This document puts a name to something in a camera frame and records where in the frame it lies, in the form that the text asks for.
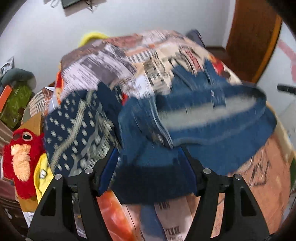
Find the stuffed animal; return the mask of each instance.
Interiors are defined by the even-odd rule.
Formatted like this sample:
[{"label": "stuffed animal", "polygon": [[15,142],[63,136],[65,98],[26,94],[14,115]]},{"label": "stuffed animal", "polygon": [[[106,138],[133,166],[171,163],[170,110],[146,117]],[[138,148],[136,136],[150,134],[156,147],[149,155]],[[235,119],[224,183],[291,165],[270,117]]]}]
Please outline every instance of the stuffed animal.
[{"label": "stuffed animal", "polygon": [[45,153],[43,136],[37,136],[28,129],[16,130],[10,144],[4,146],[4,176],[14,180],[17,194],[22,199],[36,195],[33,175],[39,157]]}]

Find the plush toy eye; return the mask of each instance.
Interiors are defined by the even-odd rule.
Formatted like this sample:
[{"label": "plush toy eye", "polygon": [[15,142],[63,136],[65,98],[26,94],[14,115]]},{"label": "plush toy eye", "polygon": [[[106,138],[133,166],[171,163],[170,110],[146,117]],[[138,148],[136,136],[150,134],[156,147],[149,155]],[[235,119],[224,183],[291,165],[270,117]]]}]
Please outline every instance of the plush toy eye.
[{"label": "plush toy eye", "polygon": [[33,137],[32,137],[32,135],[31,135],[31,133],[29,133],[29,132],[24,132],[24,133],[22,134],[22,139],[23,139],[24,141],[31,141],[31,140],[33,140]]}]

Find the denim jeans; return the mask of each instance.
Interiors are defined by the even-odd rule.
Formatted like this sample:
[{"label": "denim jeans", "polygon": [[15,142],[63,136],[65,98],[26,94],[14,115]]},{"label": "denim jeans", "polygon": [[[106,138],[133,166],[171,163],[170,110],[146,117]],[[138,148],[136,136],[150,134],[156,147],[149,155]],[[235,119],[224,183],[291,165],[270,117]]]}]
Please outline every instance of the denim jeans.
[{"label": "denim jeans", "polygon": [[251,158],[276,126],[261,90],[230,85],[209,61],[196,76],[181,66],[173,72],[171,94],[131,98],[119,114],[123,149],[112,189],[121,203],[195,193],[197,179],[180,145],[226,175]]}]

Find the wooden door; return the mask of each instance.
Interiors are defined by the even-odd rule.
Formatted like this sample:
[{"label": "wooden door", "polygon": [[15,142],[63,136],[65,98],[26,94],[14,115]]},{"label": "wooden door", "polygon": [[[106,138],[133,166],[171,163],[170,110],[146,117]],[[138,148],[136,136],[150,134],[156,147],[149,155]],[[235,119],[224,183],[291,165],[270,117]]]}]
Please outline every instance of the wooden door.
[{"label": "wooden door", "polygon": [[239,78],[256,83],[281,28],[281,18],[266,0],[236,0],[226,51]]}]

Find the yellow cloth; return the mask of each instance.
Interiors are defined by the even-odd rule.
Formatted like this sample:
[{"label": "yellow cloth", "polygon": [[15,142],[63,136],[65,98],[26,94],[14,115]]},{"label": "yellow cloth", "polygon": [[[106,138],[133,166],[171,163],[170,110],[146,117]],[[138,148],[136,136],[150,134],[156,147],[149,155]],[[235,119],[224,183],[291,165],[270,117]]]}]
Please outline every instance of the yellow cloth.
[{"label": "yellow cloth", "polygon": [[86,45],[92,39],[108,39],[109,37],[105,34],[98,33],[98,32],[91,32],[83,36],[79,47]]},{"label": "yellow cloth", "polygon": [[54,176],[48,165],[47,156],[43,153],[40,156],[34,171],[34,186],[36,189],[38,203],[40,203],[43,194],[53,178]]}]

